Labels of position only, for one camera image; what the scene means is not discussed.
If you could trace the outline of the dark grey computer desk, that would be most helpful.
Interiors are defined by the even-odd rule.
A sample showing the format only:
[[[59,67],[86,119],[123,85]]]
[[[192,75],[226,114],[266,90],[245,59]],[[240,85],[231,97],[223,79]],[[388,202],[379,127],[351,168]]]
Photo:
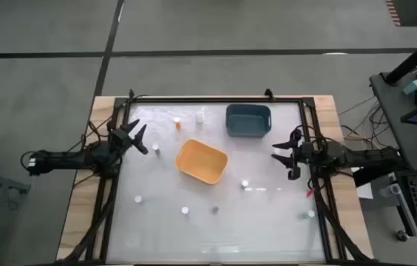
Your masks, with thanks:
[[[403,115],[416,108],[413,99],[401,92],[401,87],[408,80],[410,76],[391,86],[384,82],[383,74],[370,77],[373,94],[377,97],[387,118],[390,130],[399,146],[399,154],[409,169],[409,173],[400,179],[400,185],[406,190],[406,200],[417,225],[417,211],[413,206],[413,196],[410,190],[411,182],[417,181],[417,126],[400,121]]]

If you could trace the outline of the small teal box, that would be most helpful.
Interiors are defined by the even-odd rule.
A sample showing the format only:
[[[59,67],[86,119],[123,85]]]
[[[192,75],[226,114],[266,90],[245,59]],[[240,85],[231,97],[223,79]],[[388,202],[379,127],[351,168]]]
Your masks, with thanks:
[[[411,95],[413,92],[417,91],[417,79],[411,81],[410,83],[408,83],[408,85],[406,85],[403,89],[402,92],[405,95]]]

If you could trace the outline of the white paper sheet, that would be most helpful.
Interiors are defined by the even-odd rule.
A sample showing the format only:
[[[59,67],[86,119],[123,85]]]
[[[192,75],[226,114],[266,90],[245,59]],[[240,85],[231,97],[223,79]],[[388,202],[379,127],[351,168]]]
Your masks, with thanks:
[[[366,200],[373,199],[373,191],[372,191],[370,183],[357,187],[356,193],[357,193],[357,196],[361,199],[366,199]]]

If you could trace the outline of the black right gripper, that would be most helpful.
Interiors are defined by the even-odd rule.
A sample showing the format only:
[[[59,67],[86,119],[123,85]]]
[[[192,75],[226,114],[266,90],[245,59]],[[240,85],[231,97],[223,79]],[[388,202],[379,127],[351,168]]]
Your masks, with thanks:
[[[312,142],[304,142],[298,146],[301,138],[302,132],[299,129],[294,129],[289,135],[289,141],[272,145],[277,149],[293,149],[292,157],[284,157],[278,154],[272,154],[271,156],[286,168],[297,167],[298,163],[309,163],[313,158],[315,148]]]

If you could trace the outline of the clear plastic water bottle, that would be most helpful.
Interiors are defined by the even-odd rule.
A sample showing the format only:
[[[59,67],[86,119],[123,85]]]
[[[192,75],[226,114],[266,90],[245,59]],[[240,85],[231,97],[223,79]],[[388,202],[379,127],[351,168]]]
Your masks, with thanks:
[[[397,197],[402,194],[401,188],[397,183],[388,185],[387,187],[382,188],[379,193],[383,197]]]

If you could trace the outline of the yellow plastic bin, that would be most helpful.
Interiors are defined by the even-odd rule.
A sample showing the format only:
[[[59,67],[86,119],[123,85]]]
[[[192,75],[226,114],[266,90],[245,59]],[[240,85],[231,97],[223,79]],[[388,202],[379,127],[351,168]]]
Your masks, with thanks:
[[[187,140],[176,156],[177,168],[205,184],[217,184],[228,164],[228,155],[195,139]]]

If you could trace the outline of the teal plastic bin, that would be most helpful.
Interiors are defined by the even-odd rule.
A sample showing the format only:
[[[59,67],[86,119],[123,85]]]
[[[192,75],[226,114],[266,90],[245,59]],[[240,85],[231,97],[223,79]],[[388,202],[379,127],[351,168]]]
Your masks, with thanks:
[[[232,137],[264,137],[271,130],[271,110],[255,104],[229,104],[226,131]]]

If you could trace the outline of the wooden table board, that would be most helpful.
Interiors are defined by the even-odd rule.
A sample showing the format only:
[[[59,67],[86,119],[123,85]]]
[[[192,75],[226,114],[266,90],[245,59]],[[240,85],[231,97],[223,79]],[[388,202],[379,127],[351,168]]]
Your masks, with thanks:
[[[333,96],[278,95],[275,97],[278,102],[289,98],[303,101],[304,109],[308,113],[309,125],[312,126],[313,120],[317,119],[320,132],[324,136],[340,142],[344,140]],[[105,120],[112,115],[114,106],[124,100],[126,100],[125,96],[97,96],[93,101],[89,120],[105,125]],[[373,251],[360,199],[353,178],[348,176],[349,173],[349,170],[345,170],[332,177],[322,195],[333,197],[328,201],[328,206],[337,211],[339,222],[359,250],[372,258]],[[97,177],[91,177],[88,171],[78,171],[75,180],[82,183],[71,193],[57,259],[63,259],[71,253],[90,228],[93,215],[98,214],[108,200],[110,181],[101,182]]]

